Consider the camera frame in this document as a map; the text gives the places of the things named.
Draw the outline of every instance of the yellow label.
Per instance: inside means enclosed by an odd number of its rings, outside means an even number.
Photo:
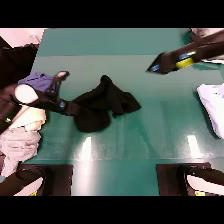
[[[195,191],[196,196],[205,196],[205,192],[203,191]]]
[[[37,192],[33,192],[32,194],[30,194],[29,196],[37,196]]]
[[[177,68],[181,69],[181,68],[190,66],[190,65],[192,65],[192,64],[194,64],[193,59],[192,59],[192,58],[187,58],[187,59],[185,59],[185,60],[183,60],[183,61],[179,61],[179,62],[177,62],[177,63],[176,63],[176,66],[177,66]]]

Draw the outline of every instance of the table surface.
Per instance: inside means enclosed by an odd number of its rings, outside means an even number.
[[[166,76],[146,73],[157,54],[184,45],[179,29],[48,29],[33,71],[70,71],[71,100],[108,75],[142,109],[81,133],[72,117],[50,112],[30,164],[73,164],[72,195],[159,195],[156,164],[210,162],[224,171],[224,141],[212,131],[196,88],[221,84],[223,68],[200,63]]]

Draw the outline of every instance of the purple cloth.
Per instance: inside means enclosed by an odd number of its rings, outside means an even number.
[[[51,84],[52,77],[41,72],[31,72],[26,78],[18,81],[18,84],[29,84],[34,89],[44,92]]]

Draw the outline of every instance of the green table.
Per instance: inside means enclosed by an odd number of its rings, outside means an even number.
[[[70,71],[61,97],[90,91],[106,74],[142,109],[88,134],[72,117],[50,112],[38,155],[27,163],[73,164],[72,195],[158,195],[157,163],[208,161],[224,171],[224,141],[214,135],[196,93],[202,83],[221,84],[222,67],[145,72],[157,54],[182,45],[179,29],[171,28],[46,30],[32,70]]]

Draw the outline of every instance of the white cloth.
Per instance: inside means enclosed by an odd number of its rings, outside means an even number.
[[[45,110],[23,105],[9,129],[25,126],[26,131],[38,131],[45,121]]]
[[[197,92],[208,112],[214,132],[219,138],[224,139],[224,83],[202,84],[197,88]]]
[[[7,129],[0,135],[0,151],[6,156],[1,176],[9,176],[17,169],[19,161],[37,155],[41,136],[37,131],[26,132],[24,127]]]
[[[224,30],[224,28],[191,28],[191,30],[200,37],[206,37],[211,34],[217,33],[221,30]],[[213,60],[203,60],[204,62],[211,62],[211,63],[217,63],[217,64],[224,64],[224,55],[220,55],[218,57],[215,57]]]

